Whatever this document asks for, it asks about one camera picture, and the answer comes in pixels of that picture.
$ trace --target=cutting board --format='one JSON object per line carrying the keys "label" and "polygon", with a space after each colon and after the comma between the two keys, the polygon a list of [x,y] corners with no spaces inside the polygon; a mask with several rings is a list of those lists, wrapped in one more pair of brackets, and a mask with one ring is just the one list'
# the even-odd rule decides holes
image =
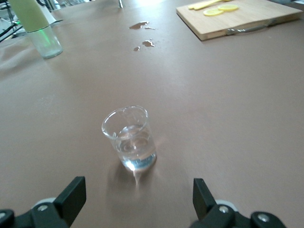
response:
{"label": "cutting board", "polygon": [[[216,16],[205,16],[203,14],[204,10],[213,9],[223,4],[238,5],[239,9]],[[270,22],[273,25],[299,19],[302,13],[299,9],[267,0],[222,1],[201,10],[189,9],[188,6],[178,7],[176,12],[200,40],[225,36],[228,34],[227,29],[231,28],[249,29]]]}

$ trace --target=screw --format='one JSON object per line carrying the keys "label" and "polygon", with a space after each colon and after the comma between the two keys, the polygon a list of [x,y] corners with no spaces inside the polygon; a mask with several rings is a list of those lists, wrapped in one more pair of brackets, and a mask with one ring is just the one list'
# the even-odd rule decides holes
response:
{"label": "screw", "polygon": [[266,214],[258,214],[257,216],[259,220],[262,220],[263,222],[269,222],[269,217]]}
{"label": "screw", "polygon": [[46,210],[48,208],[48,206],[47,205],[41,205],[40,207],[38,207],[38,211],[44,211],[44,210]]}
{"label": "screw", "polygon": [[6,214],[4,212],[0,213],[0,219],[3,218]]}
{"label": "screw", "polygon": [[219,211],[222,212],[222,213],[228,213],[229,209],[226,206],[220,206],[219,207]]}

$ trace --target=water puddle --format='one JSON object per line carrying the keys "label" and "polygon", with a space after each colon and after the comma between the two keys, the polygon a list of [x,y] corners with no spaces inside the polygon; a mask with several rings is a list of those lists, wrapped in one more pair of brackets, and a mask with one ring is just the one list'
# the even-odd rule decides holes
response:
{"label": "water puddle", "polygon": [[136,48],[133,49],[133,51],[139,51],[141,49],[141,46],[138,46]]}
{"label": "water puddle", "polygon": [[155,45],[149,40],[144,41],[142,44],[146,47],[155,47]]}
{"label": "water puddle", "polygon": [[[129,29],[141,29],[144,25],[148,25],[149,22],[148,21],[141,21],[141,22],[138,22],[137,24],[135,25],[132,25],[131,27],[129,27]],[[152,28],[152,27],[145,27],[144,29],[152,29],[152,30],[155,30],[155,28]],[[142,44],[145,45],[145,47],[155,47],[155,45],[150,41],[150,40],[145,40]],[[137,46],[133,49],[133,51],[139,51],[141,49],[141,46]]]}
{"label": "water puddle", "polygon": [[129,29],[141,29],[143,25],[147,25],[147,24],[149,24],[148,21],[141,21],[135,25],[132,25],[131,27],[129,27]]}

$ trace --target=lemon slice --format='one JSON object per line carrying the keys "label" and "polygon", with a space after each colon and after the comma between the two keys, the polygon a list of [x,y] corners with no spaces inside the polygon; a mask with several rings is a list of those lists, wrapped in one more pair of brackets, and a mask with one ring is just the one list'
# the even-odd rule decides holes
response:
{"label": "lemon slice", "polygon": [[222,11],[235,11],[238,9],[238,6],[237,5],[220,5],[218,6],[218,9],[219,10],[222,10]]}
{"label": "lemon slice", "polygon": [[203,14],[204,14],[205,16],[216,16],[216,15],[221,14],[221,13],[223,13],[223,12],[224,12],[224,11],[219,10],[219,9],[207,9],[207,10],[205,10],[205,11],[203,12]]}
{"label": "lemon slice", "polygon": [[193,9],[194,9],[194,6],[195,6],[195,4],[189,5],[189,6],[188,6],[188,9],[193,10]]}

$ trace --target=table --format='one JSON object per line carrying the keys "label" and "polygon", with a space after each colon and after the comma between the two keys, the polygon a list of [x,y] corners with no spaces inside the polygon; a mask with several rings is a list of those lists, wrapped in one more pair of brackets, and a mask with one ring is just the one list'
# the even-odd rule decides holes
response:
{"label": "table", "polygon": [[[1,208],[19,215],[85,176],[73,228],[186,228],[197,219],[193,178],[203,178],[247,217],[263,210],[303,226],[304,20],[201,42],[176,15],[194,2],[55,11],[64,51],[48,60],[26,37],[0,43]],[[143,20],[155,30],[129,29]],[[138,186],[101,133],[127,105],[148,110],[157,144]]]}

